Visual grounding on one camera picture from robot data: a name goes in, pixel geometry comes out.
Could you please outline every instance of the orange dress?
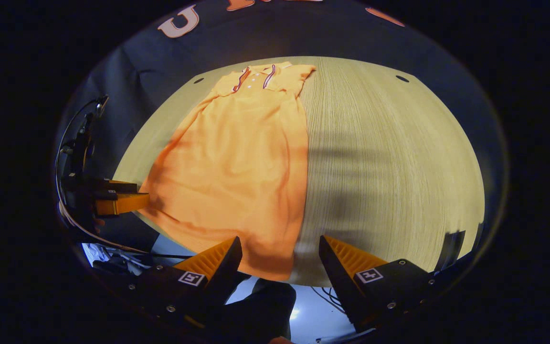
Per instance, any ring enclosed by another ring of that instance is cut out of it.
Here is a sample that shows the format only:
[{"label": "orange dress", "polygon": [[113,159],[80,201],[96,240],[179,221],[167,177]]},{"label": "orange dress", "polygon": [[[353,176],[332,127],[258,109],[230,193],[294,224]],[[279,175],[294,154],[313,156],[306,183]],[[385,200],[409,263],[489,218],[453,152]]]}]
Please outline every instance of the orange dress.
[{"label": "orange dress", "polygon": [[286,280],[303,222],[312,65],[256,65],[223,76],[182,121],[140,192],[139,212],[200,252],[238,236],[239,270]]}]

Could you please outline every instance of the wooden table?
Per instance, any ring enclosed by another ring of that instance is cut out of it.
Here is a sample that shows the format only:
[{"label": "wooden table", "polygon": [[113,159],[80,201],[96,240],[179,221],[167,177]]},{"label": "wooden table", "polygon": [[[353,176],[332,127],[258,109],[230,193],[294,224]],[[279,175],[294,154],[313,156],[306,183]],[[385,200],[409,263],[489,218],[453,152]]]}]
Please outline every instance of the wooden table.
[{"label": "wooden table", "polygon": [[147,120],[114,179],[141,185],[181,120],[221,76],[284,61],[317,66],[300,95],[309,136],[307,200],[288,282],[330,286],[317,252],[323,234],[386,261],[406,258],[428,272],[446,233],[465,231],[458,257],[469,253],[483,222],[485,198],[468,138],[421,81],[371,63],[275,57],[197,75]]}]

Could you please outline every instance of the orange letter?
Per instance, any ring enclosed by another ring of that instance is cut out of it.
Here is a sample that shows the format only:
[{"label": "orange letter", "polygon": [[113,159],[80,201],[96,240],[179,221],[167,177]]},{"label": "orange letter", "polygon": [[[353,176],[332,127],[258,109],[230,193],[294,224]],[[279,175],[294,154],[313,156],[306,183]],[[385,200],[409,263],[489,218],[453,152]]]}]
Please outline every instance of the orange letter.
[{"label": "orange letter", "polygon": [[183,9],[177,15],[183,15],[186,20],[188,20],[188,23],[183,28],[178,28],[173,24],[173,18],[169,19],[168,21],[162,23],[159,26],[159,30],[162,31],[167,37],[169,38],[177,38],[185,35],[186,33],[189,33],[194,29],[197,24],[199,24],[199,15],[194,11],[194,6],[192,5],[188,7],[187,9]]},{"label": "orange letter", "polygon": [[244,9],[254,4],[254,0],[229,0],[231,5],[226,7],[227,11],[236,11],[238,9]]},{"label": "orange letter", "polygon": [[377,11],[376,9],[372,9],[370,7],[367,8],[366,10],[369,11],[370,14],[376,15],[379,18],[383,18],[383,19],[387,20],[388,22],[393,22],[396,25],[404,26],[404,24],[402,22],[399,22],[398,20],[395,20],[394,18],[390,17],[386,13]]}]

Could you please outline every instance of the black pants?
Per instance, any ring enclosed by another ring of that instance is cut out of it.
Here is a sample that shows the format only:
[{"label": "black pants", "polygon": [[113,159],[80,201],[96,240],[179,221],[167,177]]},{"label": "black pants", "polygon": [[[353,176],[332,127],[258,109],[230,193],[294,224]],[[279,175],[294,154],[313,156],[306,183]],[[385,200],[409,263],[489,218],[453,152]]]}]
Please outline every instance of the black pants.
[{"label": "black pants", "polygon": [[244,342],[266,344],[283,336],[290,339],[290,314],[296,291],[287,283],[258,279],[247,298],[222,306],[210,327]]}]

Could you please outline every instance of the dark background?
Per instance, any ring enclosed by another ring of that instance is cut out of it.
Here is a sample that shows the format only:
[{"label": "dark background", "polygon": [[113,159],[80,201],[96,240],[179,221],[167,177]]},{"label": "dark background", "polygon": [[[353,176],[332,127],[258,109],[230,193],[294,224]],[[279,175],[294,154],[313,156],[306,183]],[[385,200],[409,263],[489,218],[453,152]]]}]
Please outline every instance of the dark background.
[{"label": "dark background", "polygon": [[[0,2],[0,341],[165,341],[66,248],[49,165],[61,109],[86,74],[186,3]],[[440,43],[476,76],[502,119],[512,167],[507,215],[490,250],[390,339],[550,343],[550,2],[373,7]]]}]

